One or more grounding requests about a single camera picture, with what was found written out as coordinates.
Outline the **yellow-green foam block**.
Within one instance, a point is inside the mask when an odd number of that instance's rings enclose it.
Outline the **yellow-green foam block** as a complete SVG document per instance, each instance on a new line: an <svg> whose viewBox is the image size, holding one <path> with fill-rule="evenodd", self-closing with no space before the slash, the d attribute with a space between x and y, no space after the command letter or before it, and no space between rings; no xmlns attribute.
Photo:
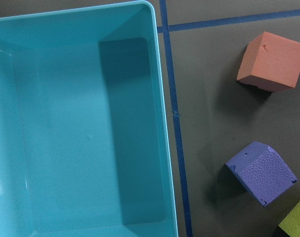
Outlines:
<svg viewBox="0 0 300 237"><path fill-rule="evenodd" d="M300 237L300 201L278 225L288 236Z"/></svg>

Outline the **purple foam block left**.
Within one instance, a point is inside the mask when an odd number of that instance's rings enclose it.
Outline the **purple foam block left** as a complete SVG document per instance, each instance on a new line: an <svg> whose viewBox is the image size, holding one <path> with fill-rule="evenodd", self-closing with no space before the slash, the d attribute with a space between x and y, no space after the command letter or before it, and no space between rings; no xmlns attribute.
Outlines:
<svg viewBox="0 0 300 237"><path fill-rule="evenodd" d="M298 181L273 148L257 141L227 161L226 166L262 206L272 203Z"/></svg>

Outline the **blue tape line upper horizontal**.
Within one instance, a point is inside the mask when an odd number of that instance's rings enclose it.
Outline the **blue tape line upper horizontal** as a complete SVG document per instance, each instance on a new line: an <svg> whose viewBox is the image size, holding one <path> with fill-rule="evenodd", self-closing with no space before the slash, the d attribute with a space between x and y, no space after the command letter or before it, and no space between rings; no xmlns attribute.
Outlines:
<svg viewBox="0 0 300 237"><path fill-rule="evenodd" d="M300 9L168 25L170 32L300 16Z"/></svg>

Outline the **orange foam block left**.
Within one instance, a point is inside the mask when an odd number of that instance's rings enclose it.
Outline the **orange foam block left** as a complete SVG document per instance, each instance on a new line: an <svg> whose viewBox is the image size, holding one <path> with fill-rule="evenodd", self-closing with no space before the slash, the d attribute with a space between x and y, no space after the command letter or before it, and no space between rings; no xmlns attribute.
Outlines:
<svg viewBox="0 0 300 237"><path fill-rule="evenodd" d="M280 92L295 88L299 75L300 42L263 32L248 44L237 81Z"/></svg>

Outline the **turquoise plastic bin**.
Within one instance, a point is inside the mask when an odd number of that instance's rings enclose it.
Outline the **turquoise plastic bin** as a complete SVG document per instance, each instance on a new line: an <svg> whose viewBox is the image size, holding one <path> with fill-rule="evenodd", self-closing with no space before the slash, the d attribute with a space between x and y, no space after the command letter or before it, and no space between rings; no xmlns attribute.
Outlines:
<svg viewBox="0 0 300 237"><path fill-rule="evenodd" d="M177 235L153 5L0 18L0 237Z"/></svg>

